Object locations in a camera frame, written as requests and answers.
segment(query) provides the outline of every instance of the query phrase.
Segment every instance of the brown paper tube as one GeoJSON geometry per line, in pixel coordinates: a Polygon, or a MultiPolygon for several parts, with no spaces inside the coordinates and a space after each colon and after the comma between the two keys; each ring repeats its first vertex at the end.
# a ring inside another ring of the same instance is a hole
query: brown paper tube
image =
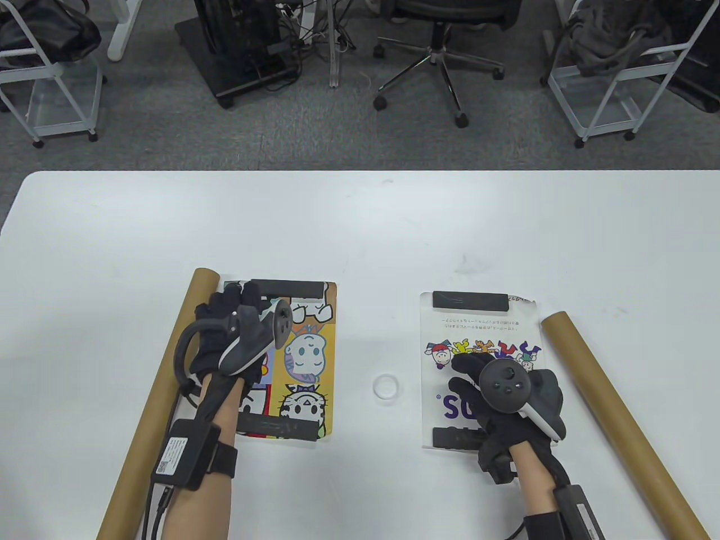
{"type": "Polygon", "coordinates": [[[567,313],[550,315],[542,328],[668,537],[710,540],[567,313]]]}
{"type": "MultiPolygon", "coordinates": [[[[160,454],[168,419],[174,414],[179,387],[173,371],[175,345],[185,327],[195,320],[195,307],[208,301],[219,282],[220,275],[207,268],[198,268],[192,275],[125,463],[105,510],[97,540],[134,540],[138,534],[150,487],[150,474],[160,454]]],[[[188,348],[186,364],[196,351],[197,340],[193,340],[188,348]]]]}

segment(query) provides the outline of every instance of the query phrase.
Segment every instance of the white book cover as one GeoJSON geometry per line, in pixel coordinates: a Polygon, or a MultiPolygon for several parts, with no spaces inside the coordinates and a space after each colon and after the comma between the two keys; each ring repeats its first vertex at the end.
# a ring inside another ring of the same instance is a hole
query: white book cover
{"type": "Polygon", "coordinates": [[[485,352],[512,358],[527,371],[545,367],[537,304],[509,296],[509,310],[483,312],[433,307],[433,293],[420,295],[420,372],[423,448],[433,448],[433,428],[478,425],[464,401],[448,388],[454,354],[485,352]]]}

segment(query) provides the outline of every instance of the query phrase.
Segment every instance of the metal chair leg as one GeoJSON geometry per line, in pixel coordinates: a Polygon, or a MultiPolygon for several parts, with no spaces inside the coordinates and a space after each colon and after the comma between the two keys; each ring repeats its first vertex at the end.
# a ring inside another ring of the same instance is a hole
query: metal chair leg
{"type": "Polygon", "coordinates": [[[391,45],[392,47],[397,47],[399,49],[409,50],[412,53],[425,53],[428,51],[427,47],[421,47],[419,45],[414,45],[412,43],[406,43],[404,41],[394,40],[391,37],[378,37],[377,40],[380,43],[384,43],[386,45],[391,45]]]}
{"type": "Polygon", "coordinates": [[[439,58],[438,64],[440,65],[440,73],[443,74],[443,79],[445,79],[445,84],[448,87],[448,90],[450,91],[450,95],[452,95],[453,101],[455,101],[455,107],[457,107],[457,114],[462,114],[462,107],[460,106],[460,100],[457,97],[457,94],[455,93],[455,88],[452,86],[452,81],[450,80],[450,73],[448,73],[448,68],[445,65],[445,60],[443,58],[439,58]]]}
{"type": "Polygon", "coordinates": [[[464,53],[451,53],[447,52],[445,53],[446,58],[450,58],[452,60],[457,60],[459,62],[467,62],[469,64],[473,64],[474,66],[479,66],[481,68],[493,70],[493,69],[501,69],[504,70],[505,66],[501,62],[495,62],[494,60],[490,60],[488,58],[483,58],[482,56],[475,56],[475,55],[467,55],[464,53]]]}
{"type": "Polygon", "coordinates": [[[384,91],[388,86],[390,86],[392,83],[396,82],[400,77],[402,77],[402,76],[405,75],[406,73],[412,71],[413,69],[417,68],[418,66],[422,65],[423,63],[425,63],[425,62],[426,62],[427,60],[429,60],[429,59],[430,59],[430,55],[429,55],[429,54],[423,55],[417,62],[415,62],[414,64],[410,64],[407,68],[403,69],[403,70],[402,70],[401,72],[399,72],[396,76],[394,76],[393,78],[391,78],[387,83],[385,83],[385,84],[383,84],[382,86],[380,86],[380,87],[377,89],[377,93],[379,94],[380,92],[384,91]]]}

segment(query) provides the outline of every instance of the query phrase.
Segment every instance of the hand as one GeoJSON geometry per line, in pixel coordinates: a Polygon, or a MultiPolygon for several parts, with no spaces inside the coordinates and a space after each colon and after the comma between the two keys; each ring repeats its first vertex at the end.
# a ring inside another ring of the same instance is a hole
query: hand
{"type": "MultiPolygon", "coordinates": [[[[456,354],[452,361],[452,369],[469,375],[475,384],[479,384],[480,372],[495,358],[488,353],[456,354]]],[[[529,373],[533,384],[536,375],[529,373]]],[[[488,434],[499,452],[509,450],[511,446],[529,441],[533,449],[539,453],[550,453],[550,438],[538,428],[532,420],[522,418],[517,413],[500,413],[490,407],[480,391],[467,379],[453,377],[448,386],[470,406],[480,427],[488,434]]]]}
{"type": "MultiPolygon", "coordinates": [[[[237,310],[240,304],[254,306],[260,312],[262,298],[257,284],[248,282],[244,287],[237,283],[229,283],[223,292],[214,292],[207,304],[195,308],[196,319],[223,319],[237,310]]],[[[200,347],[190,364],[190,373],[202,380],[210,373],[217,371],[220,356],[230,345],[232,338],[221,330],[204,330],[200,332],[200,347]]],[[[243,397],[250,392],[254,384],[262,378],[263,357],[252,363],[237,375],[243,379],[243,397]]]]}

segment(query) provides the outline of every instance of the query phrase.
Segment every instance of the black wrist device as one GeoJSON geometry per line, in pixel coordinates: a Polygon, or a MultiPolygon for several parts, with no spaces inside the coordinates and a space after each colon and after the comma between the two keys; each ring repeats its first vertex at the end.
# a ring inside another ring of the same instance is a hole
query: black wrist device
{"type": "Polygon", "coordinates": [[[234,478],[238,451],[219,437],[220,427],[212,422],[175,420],[153,470],[153,482],[195,491],[211,472],[234,478]]]}

